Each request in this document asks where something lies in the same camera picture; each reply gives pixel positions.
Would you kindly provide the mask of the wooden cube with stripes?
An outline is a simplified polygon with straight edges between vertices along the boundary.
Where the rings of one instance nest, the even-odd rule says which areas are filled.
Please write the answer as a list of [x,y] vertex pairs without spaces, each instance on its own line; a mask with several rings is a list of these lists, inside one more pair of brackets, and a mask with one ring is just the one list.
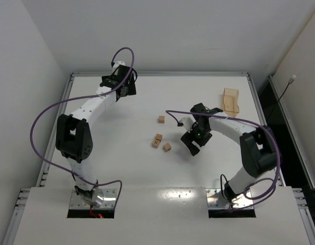
[[153,148],[158,148],[159,145],[160,145],[160,143],[161,143],[161,140],[158,139],[158,138],[155,138],[155,139],[153,140],[153,142],[152,142],[152,147],[153,147]]

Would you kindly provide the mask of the wooden cube number five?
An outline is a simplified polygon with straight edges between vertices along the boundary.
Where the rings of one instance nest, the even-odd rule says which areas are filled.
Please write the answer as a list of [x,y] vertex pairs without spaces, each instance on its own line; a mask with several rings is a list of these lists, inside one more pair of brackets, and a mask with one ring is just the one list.
[[164,123],[165,123],[165,116],[160,115],[160,116],[158,117],[158,122],[159,122],[160,124],[164,124]]

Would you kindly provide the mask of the transparent orange plastic box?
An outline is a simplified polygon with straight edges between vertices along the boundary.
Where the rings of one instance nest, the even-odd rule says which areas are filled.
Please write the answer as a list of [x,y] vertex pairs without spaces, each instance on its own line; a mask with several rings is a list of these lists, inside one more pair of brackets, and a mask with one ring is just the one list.
[[223,92],[223,111],[231,116],[237,117],[239,114],[238,106],[239,91],[237,89],[225,88]]

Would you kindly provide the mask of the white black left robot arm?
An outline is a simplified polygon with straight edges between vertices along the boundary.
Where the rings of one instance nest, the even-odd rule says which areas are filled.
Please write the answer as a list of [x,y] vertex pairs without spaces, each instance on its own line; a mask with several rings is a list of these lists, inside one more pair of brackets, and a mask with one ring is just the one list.
[[75,191],[81,199],[93,206],[103,201],[103,192],[98,188],[90,154],[93,150],[91,126],[111,105],[121,97],[136,94],[137,72],[124,62],[112,66],[112,74],[102,76],[95,97],[88,99],[69,115],[58,117],[56,149],[67,159],[75,180]]

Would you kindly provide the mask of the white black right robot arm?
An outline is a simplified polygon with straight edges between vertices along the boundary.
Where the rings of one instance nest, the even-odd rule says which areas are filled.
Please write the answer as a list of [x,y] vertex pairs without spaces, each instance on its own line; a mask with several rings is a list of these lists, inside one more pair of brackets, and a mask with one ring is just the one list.
[[178,122],[186,133],[181,141],[188,147],[192,156],[199,153],[211,139],[211,131],[216,131],[230,138],[240,146],[242,167],[237,174],[227,181],[221,191],[221,200],[231,202],[255,184],[266,172],[277,166],[276,148],[267,133],[270,128],[246,125],[236,118],[228,117],[220,108],[207,109],[202,103],[191,110],[193,118],[184,117]]

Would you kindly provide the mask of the plain wooden cube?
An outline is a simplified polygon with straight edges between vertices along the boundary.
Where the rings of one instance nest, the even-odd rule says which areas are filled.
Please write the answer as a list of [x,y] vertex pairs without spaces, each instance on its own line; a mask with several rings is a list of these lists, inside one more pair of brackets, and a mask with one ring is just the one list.
[[164,149],[165,152],[168,152],[168,151],[170,151],[172,149],[172,146],[169,143],[165,143],[163,145],[163,149]]

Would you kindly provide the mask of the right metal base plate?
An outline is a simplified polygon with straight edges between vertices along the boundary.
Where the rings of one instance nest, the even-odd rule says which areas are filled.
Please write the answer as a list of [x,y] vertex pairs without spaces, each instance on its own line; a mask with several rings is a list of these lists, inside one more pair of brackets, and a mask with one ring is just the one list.
[[228,202],[223,198],[220,188],[206,189],[206,198],[208,210],[251,209],[253,206],[253,201],[247,199],[243,194]]

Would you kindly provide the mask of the metal base plate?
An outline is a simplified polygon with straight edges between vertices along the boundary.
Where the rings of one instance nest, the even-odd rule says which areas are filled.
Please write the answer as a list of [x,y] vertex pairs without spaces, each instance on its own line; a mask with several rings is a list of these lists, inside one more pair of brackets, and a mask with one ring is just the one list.
[[93,192],[91,198],[82,197],[74,190],[70,197],[70,210],[112,210],[116,203],[116,188],[100,188]]
[[247,199],[243,194],[228,202],[223,198],[220,188],[206,189],[206,198],[208,210],[251,209],[253,206],[253,201]]

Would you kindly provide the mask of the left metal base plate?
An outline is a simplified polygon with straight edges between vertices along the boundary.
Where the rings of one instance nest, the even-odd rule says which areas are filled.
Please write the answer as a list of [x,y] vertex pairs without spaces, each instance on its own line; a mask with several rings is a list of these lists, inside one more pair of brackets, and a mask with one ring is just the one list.
[[93,192],[91,198],[82,197],[74,190],[70,197],[70,210],[112,210],[116,203],[116,188],[100,188]]

